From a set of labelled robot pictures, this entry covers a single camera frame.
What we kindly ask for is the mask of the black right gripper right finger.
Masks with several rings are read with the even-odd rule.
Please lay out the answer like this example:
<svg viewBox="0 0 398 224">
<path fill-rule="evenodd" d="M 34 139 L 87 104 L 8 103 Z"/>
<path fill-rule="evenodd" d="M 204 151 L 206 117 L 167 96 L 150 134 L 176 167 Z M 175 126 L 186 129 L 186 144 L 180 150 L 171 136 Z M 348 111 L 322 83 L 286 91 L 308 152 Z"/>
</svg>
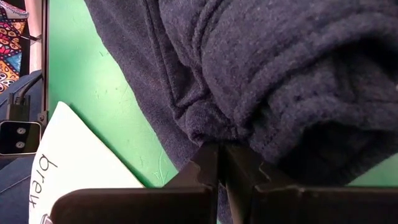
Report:
<svg viewBox="0 0 398 224">
<path fill-rule="evenodd" d="M 397 224 L 397 189 L 299 184 L 252 149 L 226 146 L 224 182 L 234 223 Z"/>
</svg>

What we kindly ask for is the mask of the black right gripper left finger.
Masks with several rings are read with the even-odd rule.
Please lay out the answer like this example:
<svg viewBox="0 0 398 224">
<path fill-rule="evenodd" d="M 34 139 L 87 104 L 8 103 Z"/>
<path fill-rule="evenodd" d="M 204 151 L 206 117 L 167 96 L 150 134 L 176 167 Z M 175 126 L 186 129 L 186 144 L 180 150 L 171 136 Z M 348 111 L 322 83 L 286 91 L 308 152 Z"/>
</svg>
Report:
<svg viewBox="0 0 398 224">
<path fill-rule="evenodd" d="M 216 223 L 219 146 L 201 147 L 162 188 L 81 189 L 59 198 L 53 224 Z"/>
</svg>

